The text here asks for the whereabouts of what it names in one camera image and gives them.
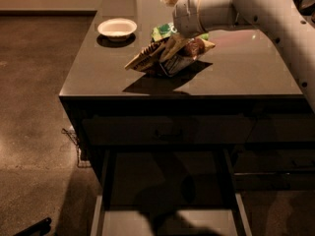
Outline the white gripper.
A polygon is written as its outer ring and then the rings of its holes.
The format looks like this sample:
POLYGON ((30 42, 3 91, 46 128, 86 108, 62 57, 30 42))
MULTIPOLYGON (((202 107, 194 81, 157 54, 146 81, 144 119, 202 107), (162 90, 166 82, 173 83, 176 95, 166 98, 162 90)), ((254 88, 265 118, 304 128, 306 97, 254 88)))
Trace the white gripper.
POLYGON ((200 0, 161 0, 166 6, 174 6, 172 12, 173 24, 178 32, 167 41, 160 54, 159 61, 170 59, 177 51, 184 47, 189 38, 205 32, 201 25, 199 7, 200 0))

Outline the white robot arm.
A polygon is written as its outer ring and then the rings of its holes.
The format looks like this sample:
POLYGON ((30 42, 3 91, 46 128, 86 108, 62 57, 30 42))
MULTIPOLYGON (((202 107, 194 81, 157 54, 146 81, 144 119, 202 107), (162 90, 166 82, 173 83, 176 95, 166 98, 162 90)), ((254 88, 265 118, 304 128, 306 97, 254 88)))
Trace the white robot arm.
POLYGON ((315 29, 293 0, 163 0, 182 38, 211 30, 258 29, 275 45, 315 110, 315 29))

